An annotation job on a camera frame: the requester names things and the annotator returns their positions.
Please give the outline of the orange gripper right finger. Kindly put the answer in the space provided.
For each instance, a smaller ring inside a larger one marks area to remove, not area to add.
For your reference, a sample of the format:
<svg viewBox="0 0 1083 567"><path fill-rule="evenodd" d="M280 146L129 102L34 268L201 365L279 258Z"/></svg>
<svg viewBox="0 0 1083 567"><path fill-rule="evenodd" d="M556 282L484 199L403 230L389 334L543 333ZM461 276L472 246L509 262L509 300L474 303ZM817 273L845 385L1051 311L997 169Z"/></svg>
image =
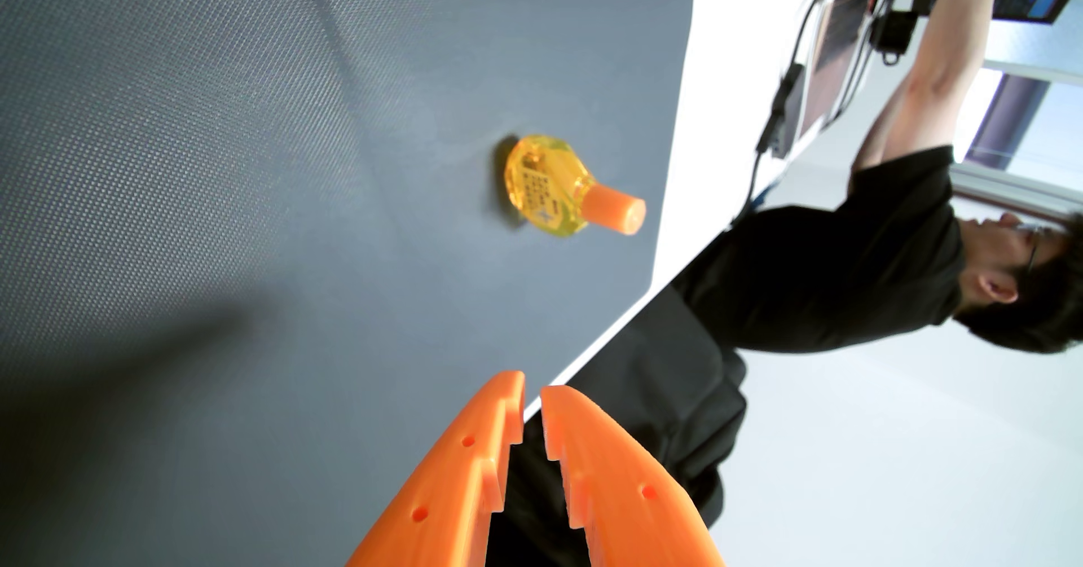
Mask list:
<svg viewBox="0 0 1083 567"><path fill-rule="evenodd" d="M591 566L725 566L684 488L602 408L554 385L542 388L540 410Z"/></svg>

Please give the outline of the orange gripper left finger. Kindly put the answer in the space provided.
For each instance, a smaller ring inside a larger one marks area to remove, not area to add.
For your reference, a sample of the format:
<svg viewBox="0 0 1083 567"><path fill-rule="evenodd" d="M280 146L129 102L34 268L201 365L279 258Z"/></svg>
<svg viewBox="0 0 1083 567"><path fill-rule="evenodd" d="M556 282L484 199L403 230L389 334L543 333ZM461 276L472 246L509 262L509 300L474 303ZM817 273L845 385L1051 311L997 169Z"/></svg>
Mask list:
<svg viewBox="0 0 1083 567"><path fill-rule="evenodd" d="M510 448L523 438L525 375L503 371L451 422L348 566L484 566L505 507Z"/></svg>

